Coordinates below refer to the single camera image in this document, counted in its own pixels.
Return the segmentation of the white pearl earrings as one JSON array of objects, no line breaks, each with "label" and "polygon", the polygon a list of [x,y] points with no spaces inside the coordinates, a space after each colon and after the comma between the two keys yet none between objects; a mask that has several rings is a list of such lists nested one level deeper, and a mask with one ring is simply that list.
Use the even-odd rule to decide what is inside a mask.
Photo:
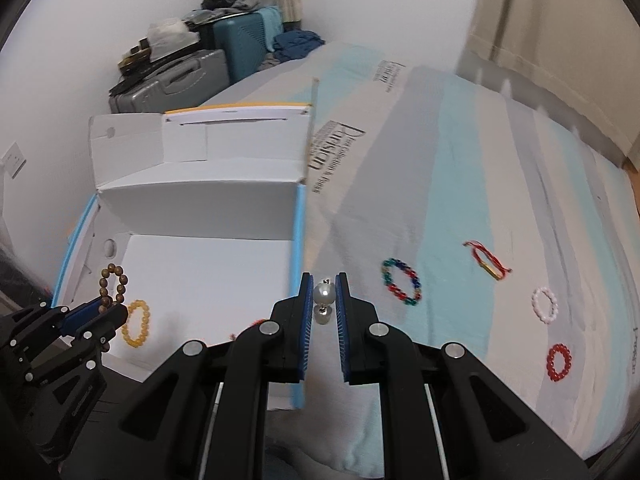
[{"label": "white pearl earrings", "polygon": [[320,325],[326,325],[331,321],[333,304],[336,299],[336,289],[330,278],[324,278],[312,291],[314,302],[314,320]]}]

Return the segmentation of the white wall socket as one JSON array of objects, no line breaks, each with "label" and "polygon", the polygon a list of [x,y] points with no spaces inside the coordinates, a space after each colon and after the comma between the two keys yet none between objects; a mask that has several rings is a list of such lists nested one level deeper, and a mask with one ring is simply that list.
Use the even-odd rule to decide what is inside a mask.
[{"label": "white wall socket", "polygon": [[14,179],[26,164],[26,157],[20,147],[14,142],[2,156],[1,166],[6,174]]}]

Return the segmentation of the red cord bracelet gold tube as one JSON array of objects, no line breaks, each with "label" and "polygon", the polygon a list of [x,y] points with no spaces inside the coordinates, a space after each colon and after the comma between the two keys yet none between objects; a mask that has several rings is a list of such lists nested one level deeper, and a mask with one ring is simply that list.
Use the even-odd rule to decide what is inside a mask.
[{"label": "red cord bracelet gold tube", "polygon": [[505,266],[484,244],[477,240],[467,240],[463,246],[469,248],[476,263],[494,280],[502,281],[512,272],[511,268]]}]

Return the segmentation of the blue clothes pile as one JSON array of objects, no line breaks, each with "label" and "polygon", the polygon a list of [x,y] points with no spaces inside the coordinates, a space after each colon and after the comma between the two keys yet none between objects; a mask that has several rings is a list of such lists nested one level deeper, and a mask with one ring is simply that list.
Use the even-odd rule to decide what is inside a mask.
[{"label": "blue clothes pile", "polygon": [[325,43],[310,30],[289,30],[273,39],[273,55],[280,63],[301,60]]}]

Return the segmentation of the white cardboard box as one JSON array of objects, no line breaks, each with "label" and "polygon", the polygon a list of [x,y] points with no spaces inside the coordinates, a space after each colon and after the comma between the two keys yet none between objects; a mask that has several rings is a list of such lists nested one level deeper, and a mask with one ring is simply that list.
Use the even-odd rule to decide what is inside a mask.
[{"label": "white cardboard box", "polygon": [[117,264],[134,307],[107,367],[141,382],[182,344],[221,344],[297,292],[314,100],[90,119],[94,191],[53,301],[76,308]]}]

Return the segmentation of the striped bed sheet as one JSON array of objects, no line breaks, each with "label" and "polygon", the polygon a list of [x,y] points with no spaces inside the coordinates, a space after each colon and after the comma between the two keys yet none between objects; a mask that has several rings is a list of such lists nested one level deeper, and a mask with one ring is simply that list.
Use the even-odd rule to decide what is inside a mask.
[{"label": "striped bed sheet", "polygon": [[[626,174],[458,76],[332,42],[219,102],[317,105],[303,267],[420,344],[457,341],[577,454],[639,416],[639,218]],[[494,280],[463,243],[512,272]]]}]

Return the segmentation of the grey suitcase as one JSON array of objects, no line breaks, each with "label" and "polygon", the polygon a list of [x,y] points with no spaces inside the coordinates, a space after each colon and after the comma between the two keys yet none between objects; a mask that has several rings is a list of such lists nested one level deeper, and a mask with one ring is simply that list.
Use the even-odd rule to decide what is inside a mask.
[{"label": "grey suitcase", "polygon": [[163,113],[196,107],[230,86],[223,50],[201,50],[160,67],[140,84],[108,98],[111,112]]}]

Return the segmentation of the teal suitcase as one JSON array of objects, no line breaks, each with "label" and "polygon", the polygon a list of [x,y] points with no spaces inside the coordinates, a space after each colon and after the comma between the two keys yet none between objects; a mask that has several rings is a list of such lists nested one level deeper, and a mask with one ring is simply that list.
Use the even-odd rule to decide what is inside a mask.
[{"label": "teal suitcase", "polygon": [[240,13],[215,18],[198,28],[204,49],[223,50],[232,84],[253,75],[267,55],[262,14]]}]

